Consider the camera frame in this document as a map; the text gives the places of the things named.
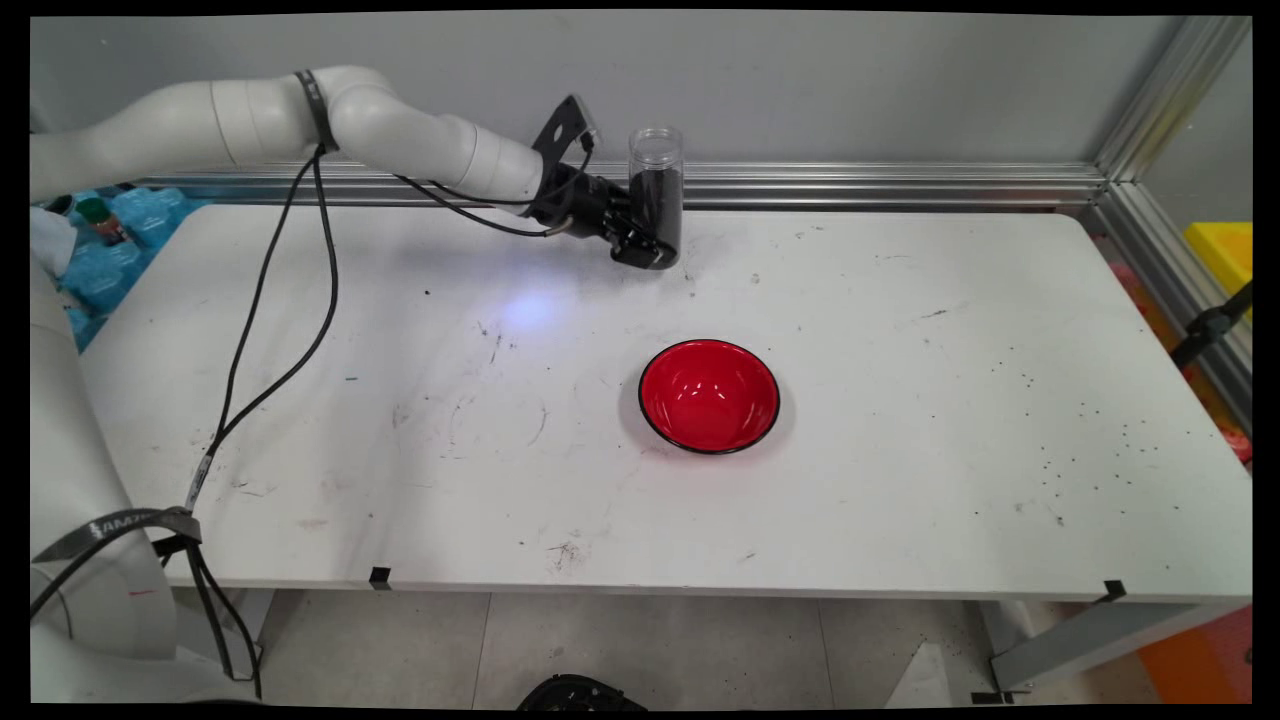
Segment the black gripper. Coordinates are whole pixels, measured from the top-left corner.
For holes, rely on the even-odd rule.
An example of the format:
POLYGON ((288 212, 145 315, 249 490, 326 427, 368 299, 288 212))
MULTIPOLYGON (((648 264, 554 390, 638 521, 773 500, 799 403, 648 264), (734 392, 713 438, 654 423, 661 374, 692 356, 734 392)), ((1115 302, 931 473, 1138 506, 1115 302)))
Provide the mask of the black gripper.
POLYGON ((628 191, 607 178, 577 168, 556 168, 525 217, 548 227, 571 220, 564 233, 604 240, 612 246, 614 263, 655 272, 669 268, 669 245, 635 232, 628 191))

